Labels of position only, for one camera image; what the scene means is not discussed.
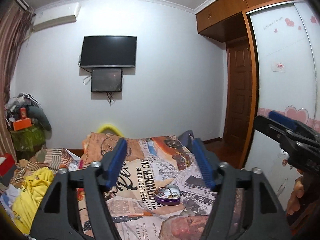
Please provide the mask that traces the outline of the person's right hand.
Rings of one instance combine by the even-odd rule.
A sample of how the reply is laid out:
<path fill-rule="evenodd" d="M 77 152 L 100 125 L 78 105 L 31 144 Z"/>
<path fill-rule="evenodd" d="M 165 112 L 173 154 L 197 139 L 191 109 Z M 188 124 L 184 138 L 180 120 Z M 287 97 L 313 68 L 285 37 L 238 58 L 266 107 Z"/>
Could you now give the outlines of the person's right hand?
<path fill-rule="evenodd" d="M 293 191 L 291 192 L 290 198 L 287 202 L 286 214 L 293 215 L 295 212 L 300 209 L 300 198 L 304 195 L 304 186 L 302 183 L 303 171 L 297 169 L 297 172 L 301 174 L 299 178 L 295 180 Z"/>

